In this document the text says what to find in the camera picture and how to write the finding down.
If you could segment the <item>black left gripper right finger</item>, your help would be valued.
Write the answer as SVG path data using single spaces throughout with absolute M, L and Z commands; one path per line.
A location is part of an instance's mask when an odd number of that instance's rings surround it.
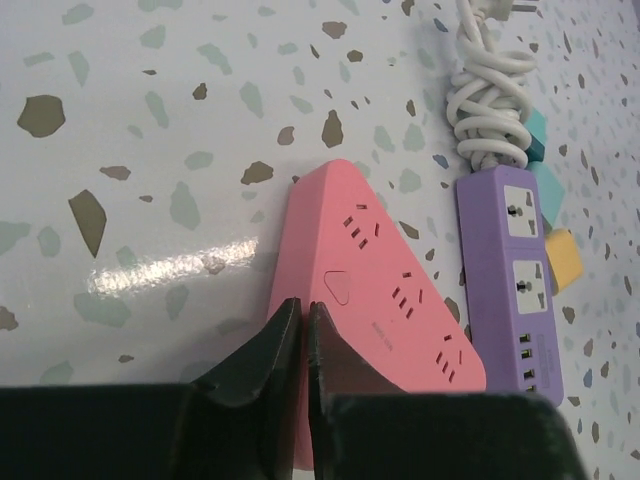
M 376 441 L 380 422 L 370 400 L 400 388 L 372 367 L 338 332 L 328 307 L 310 310 L 308 391 L 317 479 L 381 479 L 388 472 Z

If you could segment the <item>pink triangular power strip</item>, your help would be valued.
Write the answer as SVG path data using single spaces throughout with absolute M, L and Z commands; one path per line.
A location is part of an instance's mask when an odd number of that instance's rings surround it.
M 398 395 L 370 400 L 381 479 L 477 479 L 491 472 L 492 427 L 508 399 L 486 391 L 482 361 L 361 172 L 336 159 L 291 188 L 270 307 L 297 298 L 302 346 L 293 464 L 314 474 L 309 425 L 310 310 Z

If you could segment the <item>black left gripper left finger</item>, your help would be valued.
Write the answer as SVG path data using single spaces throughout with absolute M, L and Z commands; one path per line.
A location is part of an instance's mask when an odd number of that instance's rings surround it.
M 290 479 L 302 346 L 297 298 L 194 382 L 202 395 L 194 479 Z

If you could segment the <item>yellow plug adapter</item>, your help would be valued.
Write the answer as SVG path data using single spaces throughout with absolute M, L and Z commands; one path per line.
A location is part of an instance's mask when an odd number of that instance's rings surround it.
M 545 238 L 545 250 L 552 276 L 553 294 L 557 295 L 582 276 L 583 263 L 577 243 L 567 229 L 551 231 Z

